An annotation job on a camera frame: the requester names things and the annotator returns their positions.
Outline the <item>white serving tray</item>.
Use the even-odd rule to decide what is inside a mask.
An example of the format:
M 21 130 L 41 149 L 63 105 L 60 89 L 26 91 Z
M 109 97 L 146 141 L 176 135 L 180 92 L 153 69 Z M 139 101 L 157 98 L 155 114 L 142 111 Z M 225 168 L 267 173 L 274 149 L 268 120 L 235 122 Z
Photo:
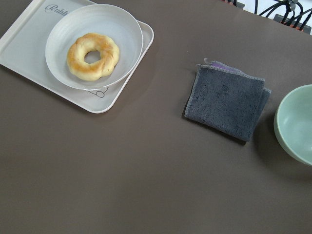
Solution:
M 57 81 L 45 61 L 45 45 L 53 27 L 65 12 L 88 5 L 93 5 L 93 2 L 31 1 L 0 39 L 0 63 L 91 113 L 103 113 L 114 105 L 130 77 L 100 90 L 77 90 Z

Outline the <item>grey folded cloth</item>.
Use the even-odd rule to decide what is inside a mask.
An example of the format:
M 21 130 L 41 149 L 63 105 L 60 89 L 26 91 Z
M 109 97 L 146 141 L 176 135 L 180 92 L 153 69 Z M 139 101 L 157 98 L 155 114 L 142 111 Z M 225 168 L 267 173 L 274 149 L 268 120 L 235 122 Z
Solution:
M 219 61 L 199 64 L 184 116 L 248 142 L 270 94 L 263 78 Z

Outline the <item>glazed donut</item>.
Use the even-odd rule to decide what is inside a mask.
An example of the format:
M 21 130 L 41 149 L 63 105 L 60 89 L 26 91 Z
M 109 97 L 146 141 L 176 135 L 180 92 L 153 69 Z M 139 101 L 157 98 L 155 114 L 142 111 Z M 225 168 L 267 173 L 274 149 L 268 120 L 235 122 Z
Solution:
M 108 36 L 87 33 L 79 37 L 67 52 L 70 73 L 84 81 L 96 81 L 111 75 L 119 61 L 119 47 Z

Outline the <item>white plate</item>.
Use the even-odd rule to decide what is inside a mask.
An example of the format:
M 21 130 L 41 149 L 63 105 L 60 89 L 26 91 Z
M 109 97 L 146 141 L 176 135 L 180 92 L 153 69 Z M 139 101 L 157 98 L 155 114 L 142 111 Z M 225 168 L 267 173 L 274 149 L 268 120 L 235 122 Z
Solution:
M 66 58 L 70 46 L 87 33 L 110 37 L 119 47 L 119 61 L 111 75 L 84 81 L 72 75 Z M 80 90 L 98 90 L 124 79 L 138 63 L 143 50 L 143 34 L 138 21 L 126 10 L 108 4 L 81 7 L 65 16 L 47 40 L 46 63 L 61 83 Z

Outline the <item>green bowl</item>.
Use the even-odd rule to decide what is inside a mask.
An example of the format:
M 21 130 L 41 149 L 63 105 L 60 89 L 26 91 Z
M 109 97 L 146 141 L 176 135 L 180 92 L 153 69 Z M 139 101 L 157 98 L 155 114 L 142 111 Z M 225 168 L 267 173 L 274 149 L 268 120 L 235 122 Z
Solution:
M 312 164 L 312 86 L 290 91 L 274 116 L 274 133 L 283 150 L 297 161 Z

